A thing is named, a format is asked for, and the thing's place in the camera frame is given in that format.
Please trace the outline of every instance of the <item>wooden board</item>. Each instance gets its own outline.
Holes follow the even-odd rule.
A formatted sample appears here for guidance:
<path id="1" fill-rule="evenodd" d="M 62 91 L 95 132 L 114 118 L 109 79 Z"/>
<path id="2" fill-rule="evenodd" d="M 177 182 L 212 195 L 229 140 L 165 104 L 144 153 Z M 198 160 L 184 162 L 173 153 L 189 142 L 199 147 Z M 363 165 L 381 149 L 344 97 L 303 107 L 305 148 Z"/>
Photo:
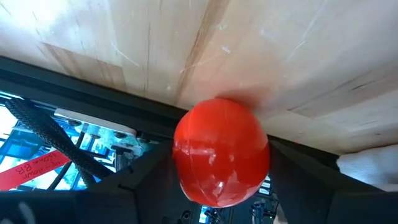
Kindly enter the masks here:
<path id="1" fill-rule="evenodd" d="M 0 0 L 0 54 L 337 154 L 398 142 L 394 0 Z"/>

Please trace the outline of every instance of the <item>red label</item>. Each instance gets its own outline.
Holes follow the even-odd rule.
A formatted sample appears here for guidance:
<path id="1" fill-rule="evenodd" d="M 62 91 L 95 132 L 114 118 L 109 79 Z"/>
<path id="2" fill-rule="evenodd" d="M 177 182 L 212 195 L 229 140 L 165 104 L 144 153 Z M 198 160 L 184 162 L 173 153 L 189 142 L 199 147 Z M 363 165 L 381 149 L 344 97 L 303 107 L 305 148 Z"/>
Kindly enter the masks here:
<path id="1" fill-rule="evenodd" d="M 9 190 L 50 172 L 70 160 L 55 150 L 0 173 L 0 190 Z"/>

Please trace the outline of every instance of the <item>red ball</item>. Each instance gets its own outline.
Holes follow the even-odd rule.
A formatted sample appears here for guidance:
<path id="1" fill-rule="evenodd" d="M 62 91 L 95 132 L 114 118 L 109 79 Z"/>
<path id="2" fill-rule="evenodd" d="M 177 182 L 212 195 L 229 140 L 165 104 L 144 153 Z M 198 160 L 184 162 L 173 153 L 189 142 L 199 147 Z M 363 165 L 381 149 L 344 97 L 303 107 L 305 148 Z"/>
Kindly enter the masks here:
<path id="1" fill-rule="evenodd" d="M 210 207 L 246 200 L 269 169 L 268 139 L 259 121 L 224 99 L 202 101 L 181 119 L 173 157 L 185 195 Z"/>

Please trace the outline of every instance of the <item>wood grain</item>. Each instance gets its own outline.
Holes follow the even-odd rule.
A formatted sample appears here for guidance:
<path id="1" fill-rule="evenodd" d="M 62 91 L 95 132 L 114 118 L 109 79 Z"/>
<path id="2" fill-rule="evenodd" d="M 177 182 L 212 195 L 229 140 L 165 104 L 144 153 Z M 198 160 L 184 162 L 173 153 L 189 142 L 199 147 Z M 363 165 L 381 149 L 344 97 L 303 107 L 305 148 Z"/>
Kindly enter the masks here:
<path id="1" fill-rule="evenodd" d="M 394 0 L 0 0 L 0 54 L 186 109 L 231 98 L 267 133 L 343 154 L 398 142 L 397 10 Z"/>

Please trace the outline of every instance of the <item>white fabric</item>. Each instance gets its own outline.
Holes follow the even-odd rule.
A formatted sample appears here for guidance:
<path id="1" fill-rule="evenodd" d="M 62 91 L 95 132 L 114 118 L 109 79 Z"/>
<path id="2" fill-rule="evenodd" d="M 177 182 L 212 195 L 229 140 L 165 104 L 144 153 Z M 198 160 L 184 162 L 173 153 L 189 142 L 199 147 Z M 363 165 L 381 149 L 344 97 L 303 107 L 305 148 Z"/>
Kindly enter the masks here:
<path id="1" fill-rule="evenodd" d="M 398 145 L 342 155 L 337 164 L 342 174 L 386 191 L 398 191 Z"/>

